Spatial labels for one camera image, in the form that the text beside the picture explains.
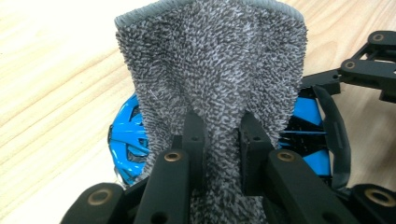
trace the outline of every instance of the wood grain surface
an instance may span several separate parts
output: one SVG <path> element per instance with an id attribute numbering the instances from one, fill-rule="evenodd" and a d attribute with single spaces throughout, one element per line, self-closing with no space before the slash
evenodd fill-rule
<path id="1" fill-rule="evenodd" d="M 0 223 L 58 223 L 84 189 L 116 182 L 107 128 L 134 85 L 113 20 L 150 2 L 0 0 Z M 396 31 L 396 1 L 284 2 L 309 30 L 305 76 L 339 67 L 373 31 Z M 396 105 L 342 88 L 349 185 L 396 190 Z"/>

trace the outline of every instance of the black plastic bracket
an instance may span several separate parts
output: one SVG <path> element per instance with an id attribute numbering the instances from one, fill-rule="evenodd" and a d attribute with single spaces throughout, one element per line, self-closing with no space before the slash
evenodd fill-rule
<path id="1" fill-rule="evenodd" d="M 274 150 L 264 167 L 291 223 L 359 223 L 299 154 Z M 264 210 L 276 211 L 267 207 Z M 270 223 L 277 220 L 275 213 L 267 213 L 267 217 Z"/>
<path id="2" fill-rule="evenodd" d="M 134 224 L 188 223 L 189 218 L 189 155 L 166 150 L 155 161 Z"/>
<path id="3" fill-rule="evenodd" d="M 247 196 L 263 195 L 262 163 L 274 150 L 271 140 L 252 113 L 242 117 L 239 128 L 242 191 Z"/>

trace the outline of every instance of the gray towel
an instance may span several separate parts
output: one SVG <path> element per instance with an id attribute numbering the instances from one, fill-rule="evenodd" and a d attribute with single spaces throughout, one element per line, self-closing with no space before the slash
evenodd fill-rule
<path id="1" fill-rule="evenodd" d="M 302 15 L 269 0 L 163 0 L 117 17 L 116 25 L 149 140 L 140 179 L 194 110 L 210 148 L 207 191 L 191 199 L 191 222 L 263 223 L 261 197 L 241 192 L 236 128 L 250 111 L 277 145 L 303 70 Z"/>

